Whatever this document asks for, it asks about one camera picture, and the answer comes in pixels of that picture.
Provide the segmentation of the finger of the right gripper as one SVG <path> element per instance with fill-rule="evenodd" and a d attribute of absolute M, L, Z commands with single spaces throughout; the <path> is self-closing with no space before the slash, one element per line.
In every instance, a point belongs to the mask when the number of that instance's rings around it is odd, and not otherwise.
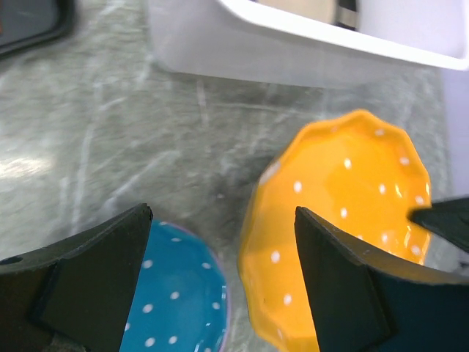
<path fill-rule="evenodd" d="M 410 221 L 429 230 L 468 253 L 468 198 L 433 202 L 429 207 L 414 208 Z"/>

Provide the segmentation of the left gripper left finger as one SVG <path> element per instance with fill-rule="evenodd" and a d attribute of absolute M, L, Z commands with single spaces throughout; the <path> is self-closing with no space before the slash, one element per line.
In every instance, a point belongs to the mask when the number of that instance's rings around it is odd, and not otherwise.
<path fill-rule="evenodd" d="M 1 350 L 41 351 L 55 334 L 118 351 L 152 223 L 141 203 L 77 235 L 1 261 Z"/>

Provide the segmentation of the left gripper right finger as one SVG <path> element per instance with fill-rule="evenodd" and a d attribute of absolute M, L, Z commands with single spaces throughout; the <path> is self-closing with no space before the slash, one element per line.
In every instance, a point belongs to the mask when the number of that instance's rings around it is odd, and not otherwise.
<path fill-rule="evenodd" d="M 305 207 L 295 238 L 321 351 L 466 351 L 468 278 L 404 260 Z"/>

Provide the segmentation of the yellow polka dot plate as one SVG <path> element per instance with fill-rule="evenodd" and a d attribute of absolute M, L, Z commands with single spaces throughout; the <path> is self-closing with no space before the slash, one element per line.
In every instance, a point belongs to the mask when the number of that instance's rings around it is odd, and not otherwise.
<path fill-rule="evenodd" d="M 430 232 L 408 212 L 431 202 L 410 137 L 369 111 L 303 127 L 260 177 L 241 230 L 238 270 L 254 331 L 280 351 L 317 351 L 295 240 L 308 208 L 390 254 L 423 264 Z"/>

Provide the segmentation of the brown rimmed beige plate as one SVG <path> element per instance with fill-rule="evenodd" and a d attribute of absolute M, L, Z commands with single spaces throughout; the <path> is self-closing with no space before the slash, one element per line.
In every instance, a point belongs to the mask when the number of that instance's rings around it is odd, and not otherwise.
<path fill-rule="evenodd" d="M 344 29 L 355 31 L 358 26 L 356 0 L 260 0 L 257 3 Z"/>

